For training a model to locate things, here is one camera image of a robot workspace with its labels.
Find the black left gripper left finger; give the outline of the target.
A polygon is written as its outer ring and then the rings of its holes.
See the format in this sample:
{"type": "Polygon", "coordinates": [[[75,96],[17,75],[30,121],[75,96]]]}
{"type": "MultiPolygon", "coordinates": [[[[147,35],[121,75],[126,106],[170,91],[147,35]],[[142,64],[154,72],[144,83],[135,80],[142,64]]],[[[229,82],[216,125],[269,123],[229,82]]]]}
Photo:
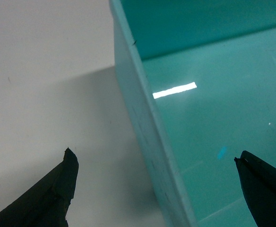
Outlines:
{"type": "Polygon", "coordinates": [[[0,227],[67,227],[77,175],[78,159],[67,148],[61,163],[0,212],[0,227]]]}

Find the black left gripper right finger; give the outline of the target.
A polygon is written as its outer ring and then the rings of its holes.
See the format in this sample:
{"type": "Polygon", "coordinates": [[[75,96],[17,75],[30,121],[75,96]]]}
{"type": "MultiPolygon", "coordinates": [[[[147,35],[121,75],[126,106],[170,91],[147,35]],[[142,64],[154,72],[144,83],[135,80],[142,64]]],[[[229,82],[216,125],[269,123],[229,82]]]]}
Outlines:
{"type": "Polygon", "coordinates": [[[276,168],[244,150],[234,158],[241,189],[258,227],[276,227],[276,168]]]}

